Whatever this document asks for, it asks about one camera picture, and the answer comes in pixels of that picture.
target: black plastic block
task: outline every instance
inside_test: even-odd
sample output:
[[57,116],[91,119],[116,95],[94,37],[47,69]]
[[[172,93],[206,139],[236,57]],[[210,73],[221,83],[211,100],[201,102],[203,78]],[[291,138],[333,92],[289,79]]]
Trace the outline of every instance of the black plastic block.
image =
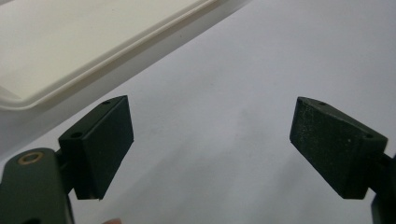
[[133,141],[126,96],[101,103],[59,138],[79,199],[103,199]]
[[73,223],[52,149],[25,151],[7,162],[0,188],[0,223]]
[[290,141],[344,199],[362,199],[368,160],[380,158],[388,139],[321,101],[299,97]]

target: white surface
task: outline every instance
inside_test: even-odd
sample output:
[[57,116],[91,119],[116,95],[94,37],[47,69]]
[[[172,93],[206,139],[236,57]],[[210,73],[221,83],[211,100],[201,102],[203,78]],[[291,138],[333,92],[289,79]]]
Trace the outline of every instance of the white surface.
[[51,100],[24,111],[0,110],[0,160],[69,119],[245,3],[245,0],[219,0],[84,78]]
[[0,108],[30,108],[214,0],[29,1],[0,6]]
[[297,96],[311,97],[396,153],[395,11],[391,1],[253,1],[22,150],[56,148],[96,104],[128,94],[135,142],[104,200],[73,199],[78,223],[372,223],[373,193],[339,198],[289,131]]

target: screw hole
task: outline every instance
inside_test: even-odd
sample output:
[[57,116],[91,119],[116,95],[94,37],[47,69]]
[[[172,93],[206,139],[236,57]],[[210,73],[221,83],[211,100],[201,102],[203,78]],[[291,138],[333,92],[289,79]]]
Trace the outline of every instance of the screw hole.
[[40,223],[41,223],[40,219],[32,218],[23,222],[22,224],[40,224]]
[[27,153],[18,159],[18,163],[20,165],[28,165],[28,164],[35,163],[35,162],[41,160],[41,158],[43,156],[44,156],[44,153],[42,153],[42,152]]
[[72,138],[79,138],[82,136],[82,133],[73,133],[72,135],[70,135],[70,137]]

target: clamp jaw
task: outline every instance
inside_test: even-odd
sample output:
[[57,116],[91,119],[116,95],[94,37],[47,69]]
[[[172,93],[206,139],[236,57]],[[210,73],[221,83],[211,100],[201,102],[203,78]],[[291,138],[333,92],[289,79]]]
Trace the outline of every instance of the clamp jaw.
[[0,185],[1,224],[73,224],[68,199],[103,199],[134,141],[127,96],[99,104],[59,138],[10,159]]
[[396,223],[396,157],[388,138],[321,101],[299,97],[291,143],[344,199],[363,199],[368,188],[375,224]]

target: brass screw hole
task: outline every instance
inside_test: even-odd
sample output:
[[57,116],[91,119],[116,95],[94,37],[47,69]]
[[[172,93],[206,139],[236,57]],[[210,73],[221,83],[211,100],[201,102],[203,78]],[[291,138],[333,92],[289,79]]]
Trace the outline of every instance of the brass screw hole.
[[18,159],[18,163],[20,165],[29,165],[29,164],[32,164],[32,163],[35,163],[35,162],[41,160],[41,158],[43,158],[43,156],[44,156],[44,153],[42,153],[42,152],[27,153]]

